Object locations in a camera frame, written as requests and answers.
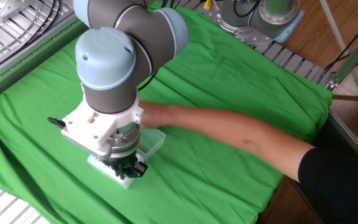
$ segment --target forearm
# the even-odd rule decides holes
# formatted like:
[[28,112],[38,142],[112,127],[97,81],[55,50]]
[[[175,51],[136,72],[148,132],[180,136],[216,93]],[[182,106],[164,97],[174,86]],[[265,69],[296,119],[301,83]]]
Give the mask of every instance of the forearm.
[[165,124],[189,129],[249,152],[298,180],[299,163],[313,146],[250,116],[224,110],[171,106]]

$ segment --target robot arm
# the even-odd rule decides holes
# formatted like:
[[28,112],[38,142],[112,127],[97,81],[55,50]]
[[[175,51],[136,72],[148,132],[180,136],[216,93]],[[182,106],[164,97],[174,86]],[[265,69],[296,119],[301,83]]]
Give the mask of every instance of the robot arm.
[[91,28],[75,49],[83,101],[61,121],[49,120],[121,180],[141,177],[147,166],[137,155],[143,117],[137,86],[185,48],[187,26],[173,9],[150,13],[144,0],[73,4]]
[[77,17],[92,28],[78,40],[76,62],[88,103],[96,111],[128,109],[136,86],[188,42],[179,13],[170,8],[150,13],[146,7],[141,0],[74,0]]

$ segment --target green table cover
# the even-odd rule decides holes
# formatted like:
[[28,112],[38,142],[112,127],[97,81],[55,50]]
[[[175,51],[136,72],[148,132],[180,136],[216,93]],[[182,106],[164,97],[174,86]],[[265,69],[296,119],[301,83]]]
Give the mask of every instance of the green table cover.
[[[205,16],[178,11],[190,43],[141,91],[142,100],[238,111],[313,139],[328,117],[331,92],[281,69]],[[47,121],[63,118],[82,99],[75,43],[0,95],[2,190],[51,223],[256,221],[282,174],[198,133],[160,128],[165,144],[128,190],[93,169],[89,154]]]

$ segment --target human arm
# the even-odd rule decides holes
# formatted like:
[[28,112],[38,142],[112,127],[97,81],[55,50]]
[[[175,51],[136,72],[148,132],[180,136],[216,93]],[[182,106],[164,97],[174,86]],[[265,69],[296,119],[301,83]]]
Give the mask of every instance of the human arm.
[[254,154],[324,198],[341,223],[358,223],[358,160],[297,139],[256,118],[223,110],[142,102],[144,128],[177,126]]
[[176,126],[204,134],[261,158],[296,181],[299,181],[302,157],[313,148],[266,122],[232,111],[163,106],[145,101],[141,107],[145,110],[144,128]]

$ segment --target human hand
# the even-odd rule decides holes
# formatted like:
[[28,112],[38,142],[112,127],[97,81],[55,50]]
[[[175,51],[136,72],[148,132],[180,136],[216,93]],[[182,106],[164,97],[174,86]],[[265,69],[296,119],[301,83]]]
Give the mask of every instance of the human hand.
[[169,124],[169,106],[148,101],[141,101],[139,106],[144,110],[142,128],[154,129]]

